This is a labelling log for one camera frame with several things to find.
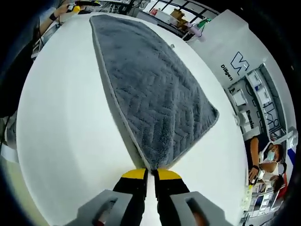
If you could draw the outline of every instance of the white table surface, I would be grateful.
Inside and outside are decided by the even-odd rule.
[[[123,173],[135,168],[104,94],[88,21],[92,15],[72,17],[45,45],[29,72],[18,108],[22,174],[50,225],[74,219],[81,205],[112,189]],[[220,113],[213,128],[171,170],[182,176],[190,191],[202,193],[237,225],[246,154],[231,104],[210,69],[183,40],[142,22],[174,44],[174,51]],[[149,177],[145,205],[141,225],[161,225],[153,177]]]

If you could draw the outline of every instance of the gray microfiber towel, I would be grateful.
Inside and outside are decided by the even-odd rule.
[[[145,165],[168,168],[216,123],[218,111],[184,63],[148,26],[108,15],[92,16],[90,23],[100,73],[106,74]]]

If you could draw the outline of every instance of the gray towel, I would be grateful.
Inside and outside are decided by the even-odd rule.
[[[107,15],[90,23],[100,71],[144,163],[169,167],[215,124],[218,111],[148,26]]]

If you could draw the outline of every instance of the face mask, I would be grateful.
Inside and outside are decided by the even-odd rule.
[[[267,160],[273,161],[274,157],[275,157],[275,152],[269,151],[268,156],[267,156]]]

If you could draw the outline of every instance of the yellow object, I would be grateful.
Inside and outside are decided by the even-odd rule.
[[[173,180],[173,179],[181,179],[181,177],[175,172],[166,170],[166,169],[158,169],[159,179],[160,180]]]
[[[143,179],[144,173],[145,173],[145,169],[135,169],[123,174],[122,177],[132,178],[132,179]]]
[[[75,7],[73,7],[72,11],[75,12],[75,13],[78,13],[78,12],[80,12],[80,7],[79,6],[75,6]]]

